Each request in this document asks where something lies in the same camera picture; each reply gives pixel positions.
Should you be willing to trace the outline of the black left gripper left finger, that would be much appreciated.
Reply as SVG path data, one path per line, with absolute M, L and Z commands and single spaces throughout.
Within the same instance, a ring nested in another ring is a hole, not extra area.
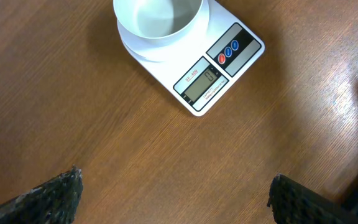
M 83 191 L 81 170 L 60 175 L 0 205 L 0 223 L 73 223 Z

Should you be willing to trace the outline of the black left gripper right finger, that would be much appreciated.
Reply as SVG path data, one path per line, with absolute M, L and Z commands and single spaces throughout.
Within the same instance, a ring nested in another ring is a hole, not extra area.
M 273 178 L 267 206 L 279 224 L 358 224 L 358 215 L 283 174 Z

